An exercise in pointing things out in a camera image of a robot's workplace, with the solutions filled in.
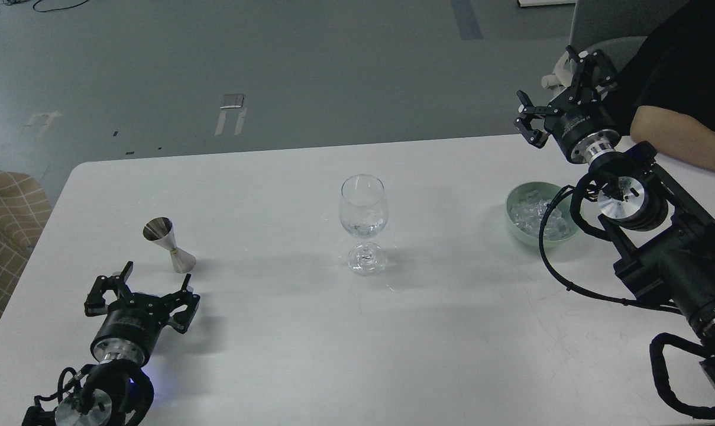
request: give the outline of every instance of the glass base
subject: glass base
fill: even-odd
[[[386,253],[375,243],[360,243],[349,253],[347,263],[352,272],[366,277],[384,270]]]

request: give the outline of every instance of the bowl of ice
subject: bowl of ice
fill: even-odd
[[[523,243],[539,246],[539,226],[546,208],[559,191],[559,186],[547,182],[528,182],[512,189],[507,195],[507,227]],[[549,216],[544,229],[544,247],[558,246],[573,238],[578,226],[570,217],[570,199],[559,203]]]

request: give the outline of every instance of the jigger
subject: jigger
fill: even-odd
[[[142,230],[147,241],[170,251],[170,261],[177,273],[187,273],[197,264],[197,259],[186,251],[176,247],[173,235],[173,223],[168,218],[155,218],[147,222]]]

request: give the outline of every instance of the gray floor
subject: gray floor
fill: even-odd
[[[513,133],[516,90],[548,98],[539,81],[572,11],[516,0],[3,5],[0,169],[33,175],[54,203],[81,162]],[[481,38],[463,40],[476,23]],[[230,111],[214,135],[222,96],[237,92],[241,133]]]

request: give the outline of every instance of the black shirt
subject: black shirt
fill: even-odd
[[[715,131],[715,0],[692,0],[657,27],[603,102],[622,134],[641,105],[690,115]]]

